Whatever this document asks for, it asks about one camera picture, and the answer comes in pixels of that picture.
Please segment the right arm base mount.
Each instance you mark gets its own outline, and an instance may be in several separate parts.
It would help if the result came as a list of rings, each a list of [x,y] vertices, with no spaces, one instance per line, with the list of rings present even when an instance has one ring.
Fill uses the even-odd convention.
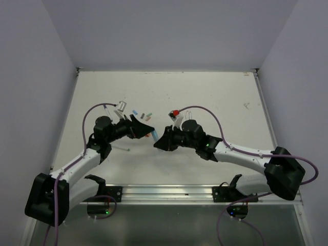
[[[232,205],[229,206],[226,211],[229,216],[232,216],[237,219],[245,219],[248,215],[248,202],[258,202],[258,198],[255,198],[255,195],[243,195],[236,189],[237,181],[242,175],[236,175],[230,183],[223,182],[219,186],[212,187],[212,197],[213,202],[228,202],[232,203],[237,200],[244,198],[251,198],[248,201],[244,201],[242,205]]]

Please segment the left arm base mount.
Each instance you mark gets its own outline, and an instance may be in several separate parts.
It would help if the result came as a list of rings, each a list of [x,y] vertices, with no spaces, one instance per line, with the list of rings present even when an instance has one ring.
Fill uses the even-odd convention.
[[[88,203],[87,214],[95,220],[107,219],[114,215],[117,204],[121,202],[122,186],[107,186],[103,178],[91,174],[84,179],[97,184],[95,195],[85,200]]]

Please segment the light blue highlighter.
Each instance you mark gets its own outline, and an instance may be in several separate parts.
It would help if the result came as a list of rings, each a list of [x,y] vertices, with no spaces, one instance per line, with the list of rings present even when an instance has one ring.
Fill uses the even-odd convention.
[[[159,140],[159,137],[158,137],[158,134],[157,134],[156,130],[154,130],[151,134],[152,134],[152,137],[153,137],[154,142],[156,143]]]

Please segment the teal pen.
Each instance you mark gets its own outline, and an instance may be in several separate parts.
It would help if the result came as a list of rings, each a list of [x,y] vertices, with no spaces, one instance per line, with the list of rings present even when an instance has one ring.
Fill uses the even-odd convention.
[[[129,148],[123,148],[123,147],[118,147],[118,146],[112,146],[113,149],[118,149],[118,150],[122,150],[122,151],[127,151],[129,152],[130,149]]]

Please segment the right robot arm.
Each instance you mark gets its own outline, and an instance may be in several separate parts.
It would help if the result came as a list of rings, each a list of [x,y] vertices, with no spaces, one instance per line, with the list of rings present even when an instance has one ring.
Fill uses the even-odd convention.
[[[270,151],[226,145],[223,139],[208,135],[195,120],[185,121],[180,128],[165,127],[154,147],[163,151],[190,148],[204,160],[232,163],[256,171],[253,175],[238,174],[233,178],[228,195],[234,201],[253,193],[269,192],[294,200],[305,175],[305,169],[287,149],[277,147]]]

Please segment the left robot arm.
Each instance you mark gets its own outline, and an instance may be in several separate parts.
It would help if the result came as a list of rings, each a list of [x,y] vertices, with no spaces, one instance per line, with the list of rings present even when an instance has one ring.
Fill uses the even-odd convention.
[[[62,224],[69,211],[84,200],[103,200],[107,194],[106,181],[89,171],[106,160],[112,142],[125,136],[140,139],[153,131],[153,127],[141,123],[134,115],[116,124],[107,116],[99,117],[81,154],[61,169],[35,177],[25,215],[55,226]]]

